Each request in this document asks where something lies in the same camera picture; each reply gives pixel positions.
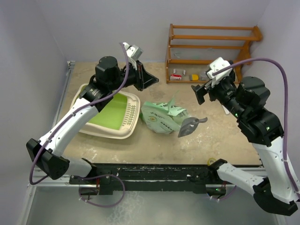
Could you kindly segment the silver metal scoop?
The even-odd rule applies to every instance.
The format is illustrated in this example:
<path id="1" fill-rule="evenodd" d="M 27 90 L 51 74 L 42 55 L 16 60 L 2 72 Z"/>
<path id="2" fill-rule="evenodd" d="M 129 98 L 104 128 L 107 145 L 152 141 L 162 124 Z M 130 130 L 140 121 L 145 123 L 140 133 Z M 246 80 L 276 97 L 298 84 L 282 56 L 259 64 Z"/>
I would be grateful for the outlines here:
<path id="1" fill-rule="evenodd" d="M 207 122 L 207 120 L 207 117 L 202 119 L 196 117 L 188 117 L 184 119 L 178 133 L 178 138 L 192 134 L 197 129 L 200 123 L 205 123 Z"/>

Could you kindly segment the green cat litter bag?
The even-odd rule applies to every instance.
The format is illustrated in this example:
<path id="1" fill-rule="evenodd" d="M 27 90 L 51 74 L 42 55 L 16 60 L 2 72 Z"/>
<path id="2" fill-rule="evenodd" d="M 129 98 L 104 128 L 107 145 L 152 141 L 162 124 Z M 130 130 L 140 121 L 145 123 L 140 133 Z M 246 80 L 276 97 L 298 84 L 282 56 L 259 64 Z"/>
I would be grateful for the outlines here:
<path id="1" fill-rule="evenodd" d="M 187 109 L 175 104 L 175 96 L 165 103 L 146 101 L 141 107 L 141 119 L 157 134 L 179 131 L 184 119 L 190 117 Z"/>

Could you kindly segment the white bag clip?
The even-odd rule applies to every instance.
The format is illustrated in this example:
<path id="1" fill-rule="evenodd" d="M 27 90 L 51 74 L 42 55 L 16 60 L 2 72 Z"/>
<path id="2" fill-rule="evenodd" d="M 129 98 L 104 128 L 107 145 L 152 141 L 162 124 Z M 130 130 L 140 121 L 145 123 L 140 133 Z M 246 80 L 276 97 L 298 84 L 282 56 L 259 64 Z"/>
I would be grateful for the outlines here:
<path id="1" fill-rule="evenodd" d="M 224 110 L 224 112 L 225 112 L 226 115 L 230 114 L 230 112 L 224 106 L 222 106 L 222 108 L 223 108 L 223 110 Z"/>

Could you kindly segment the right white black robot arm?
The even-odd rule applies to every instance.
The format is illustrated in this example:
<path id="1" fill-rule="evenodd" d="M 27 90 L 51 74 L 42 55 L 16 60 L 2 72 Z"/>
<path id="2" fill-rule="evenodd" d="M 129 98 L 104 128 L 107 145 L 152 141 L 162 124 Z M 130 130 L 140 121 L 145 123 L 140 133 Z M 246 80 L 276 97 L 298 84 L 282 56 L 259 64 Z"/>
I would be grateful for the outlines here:
<path id="1" fill-rule="evenodd" d="M 265 109 L 270 91 L 257 77 L 245 77 L 238 86 L 229 75 L 217 85 L 211 81 L 192 86 L 198 103 L 204 96 L 218 100 L 236 119 L 238 128 L 257 151 L 266 177 L 252 175 L 219 159 L 209 166 L 209 180 L 232 183 L 251 194 L 255 202 L 266 212 L 290 216 L 297 211 L 300 198 L 285 171 L 284 130 L 279 118 Z"/>

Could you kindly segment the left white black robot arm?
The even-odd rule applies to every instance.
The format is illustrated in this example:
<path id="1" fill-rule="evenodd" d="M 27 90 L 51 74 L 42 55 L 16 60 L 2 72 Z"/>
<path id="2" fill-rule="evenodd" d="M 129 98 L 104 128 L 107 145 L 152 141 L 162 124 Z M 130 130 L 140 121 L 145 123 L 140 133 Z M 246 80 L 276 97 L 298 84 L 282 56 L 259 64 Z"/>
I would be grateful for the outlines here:
<path id="1" fill-rule="evenodd" d="M 83 158 L 64 158 L 65 148 L 122 88 L 133 85 L 138 91 L 143 91 L 158 81 L 158 78 L 145 70 L 139 60 L 127 58 L 125 67 L 119 68 L 115 57 L 102 57 L 95 66 L 95 74 L 72 108 L 48 133 L 38 140 L 31 138 L 26 143 L 33 166 L 37 166 L 46 177 L 53 180 L 68 174 L 80 176 L 86 184 L 93 183 L 97 177 L 96 167 Z"/>

